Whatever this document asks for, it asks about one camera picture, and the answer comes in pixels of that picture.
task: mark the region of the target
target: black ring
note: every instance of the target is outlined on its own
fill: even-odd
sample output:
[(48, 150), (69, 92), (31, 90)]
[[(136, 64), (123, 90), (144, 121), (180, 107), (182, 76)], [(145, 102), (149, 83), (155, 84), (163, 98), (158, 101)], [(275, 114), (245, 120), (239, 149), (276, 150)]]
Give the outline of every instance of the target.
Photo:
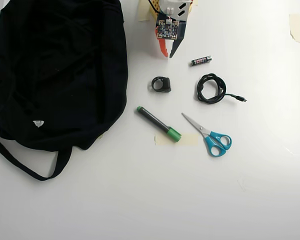
[[(155, 83), (156, 81), (161, 81), (162, 82), (162, 87), (160, 89), (155, 89)], [(171, 85), (170, 85), (170, 79), (168, 77), (164, 76), (157, 76), (152, 80), (152, 88), (155, 90), (157, 93), (169, 93), (171, 92)]]

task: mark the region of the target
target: green marker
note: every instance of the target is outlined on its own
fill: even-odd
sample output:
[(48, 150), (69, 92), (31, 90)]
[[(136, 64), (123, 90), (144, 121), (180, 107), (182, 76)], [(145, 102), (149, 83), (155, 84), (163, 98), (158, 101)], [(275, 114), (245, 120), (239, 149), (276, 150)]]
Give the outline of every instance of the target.
[(175, 142), (179, 142), (181, 139), (181, 134), (174, 130), (172, 127), (165, 125), (158, 118), (153, 116), (150, 112), (145, 110), (142, 106), (138, 106), (136, 109), (138, 113), (146, 117), (152, 123), (154, 123), (157, 127), (159, 127), (162, 131), (164, 131), (170, 138), (172, 138)]

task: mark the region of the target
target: circuit board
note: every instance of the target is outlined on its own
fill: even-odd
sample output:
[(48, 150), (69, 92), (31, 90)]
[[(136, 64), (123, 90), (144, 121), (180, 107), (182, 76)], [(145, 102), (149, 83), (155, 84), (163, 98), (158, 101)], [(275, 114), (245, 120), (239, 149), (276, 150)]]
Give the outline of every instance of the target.
[(157, 38), (167, 40), (177, 40), (179, 30), (179, 21), (171, 19), (159, 20)]

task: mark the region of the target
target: white logo patch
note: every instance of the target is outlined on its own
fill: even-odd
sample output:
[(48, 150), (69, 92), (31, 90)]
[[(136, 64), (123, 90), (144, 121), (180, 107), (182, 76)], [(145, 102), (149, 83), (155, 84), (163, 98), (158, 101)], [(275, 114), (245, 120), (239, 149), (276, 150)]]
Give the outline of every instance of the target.
[(45, 124), (45, 121), (33, 121), (33, 122), (38, 128), (42, 127), (42, 125)]

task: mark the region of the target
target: battery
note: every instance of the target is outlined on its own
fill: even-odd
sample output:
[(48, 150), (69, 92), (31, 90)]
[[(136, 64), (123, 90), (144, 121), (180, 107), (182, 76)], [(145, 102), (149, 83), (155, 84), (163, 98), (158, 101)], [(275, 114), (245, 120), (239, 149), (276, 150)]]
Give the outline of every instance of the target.
[(205, 56), (205, 57), (202, 57), (202, 58), (198, 58), (196, 60), (192, 60), (191, 65), (196, 66), (196, 65), (206, 64), (206, 63), (209, 63), (211, 61), (212, 61), (211, 56)]

